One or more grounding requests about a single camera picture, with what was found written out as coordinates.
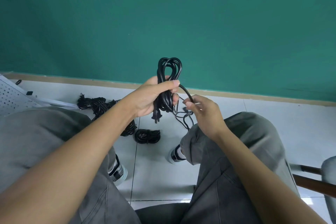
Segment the bundled cable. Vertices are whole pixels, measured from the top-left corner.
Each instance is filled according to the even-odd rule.
[[[95,117],[92,120],[98,119],[102,116],[107,110],[109,110],[112,106],[118,103],[119,100],[112,100],[111,102],[106,103],[105,98],[85,98],[84,95],[81,93],[77,101],[77,106],[79,109],[92,109],[93,114]],[[130,124],[127,125],[125,130],[121,133],[121,136],[129,136],[134,134],[136,125],[134,120],[131,121]]]
[[[165,69],[166,67],[170,67],[172,69],[171,75],[168,79],[165,77]],[[157,66],[157,83],[165,82],[165,81],[171,81],[171,80],[177,80],[180,76],[180,73],[182,71],[182,63],[178,58],[161,58],[159,60],[158,66]],[[183,87],[181,84],[179,85],[181,89],[184,90],[184,92],[188,95],[191,102],[194,102],[191,98],[191,95],[186,90],[185,87]],[[162,92],[154,101],[154,111],[152,119],[155,120],[155,123],[160,121],[160,118],[162,117],[161,111],[166,112],[172,112],[175,115],[175,118],[186,128],[189,130],[189,126],[186,123],[186,118],[189,116],[189,118],[192,121],[192,124],[194,124],[192,118],[190,117],[193,112],[188,111],[185,109],[184,112],[177,112],[177,108],[179,105],[177,104],[176,108],[173,106],[173,95],[170,92],[170,90],[167,90],[165,92]]]
[[[138,129],[134,134],[134,139],[140,144],[154,144],[160,140],[160,130]]]

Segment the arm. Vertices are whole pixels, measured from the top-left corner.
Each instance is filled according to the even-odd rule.
[[[0,195],[0,223],[68,223],[124,128],[151,113],[159,93],[176,92],[178,85],[149,79],[32,167]],[[176,104],[179,98],[174,94],[173,99]]]
[[[216,103],[198,95],[192,98],[199,104],[186,99],[187,108],[195,113],[203,133],[218,144],[231,162],[263,223],[325,224],[228,129]]]

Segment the white tile floor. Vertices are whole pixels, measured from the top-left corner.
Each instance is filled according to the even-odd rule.
[[[132,90],[98,86],[23,81],[20,86],[34,95],[76,103],[79,94],[86,97],[120,99]],[[269,119],[277,128],[290,163],[320,167],[322,162],[336,155],[336,108],[268,102],[250,99],[209,97],[218,103],[223,117],[249,111]],[[198,166],[188,163],[172,165],[166,161],[169,150],[187,132],[171,113],[162,112],[158,124],[151,115],[136,120],[139,128],[161,130],[161,140],[154,145],[137,144],[132,136],[120,137],[115,144],[121,162],[128,169],[128,179],[118,188],[134,209],[150,205],[168,204],[191,199],[196,184]],[[303,176],[320,179],[293,170]],[[331,224],[322,194],[299,187],[303,200]]]

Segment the hand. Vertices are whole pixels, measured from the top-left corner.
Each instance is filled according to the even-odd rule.
[[[178,91],[179,85],[179,80],[165,81],[158,84],[157,76],[153,76],[138,89],[124,97],[121,102],[126,102],[128,106],[131,106],[135,111],[136,117],[145,116],[153,112],[154,100],[166,90],[170,90],[173,93],[173,105],[176,105],[179,101],[179,95],[175,92]]]
[[[212,100],[199,95],[192,96],[192,99],[196,104],[192,103],[189,98],[185,99],[183,103],[188,110],[194,112],[202,132],[213,141],[216,141],[220,134],[228,129],[218,105]]]

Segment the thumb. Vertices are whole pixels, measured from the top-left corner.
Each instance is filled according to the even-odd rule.
[[[153,85],[156,94],[160,94],[166,90],[172,90],[180,85],[179,80],[165,81],[156,85]]]
[[[199,114],[199,109],[196,107],[196,105],[190,101],[185,103],[185,106],[187,107],[188,110],[191,110],[194,112],[195,115]]]

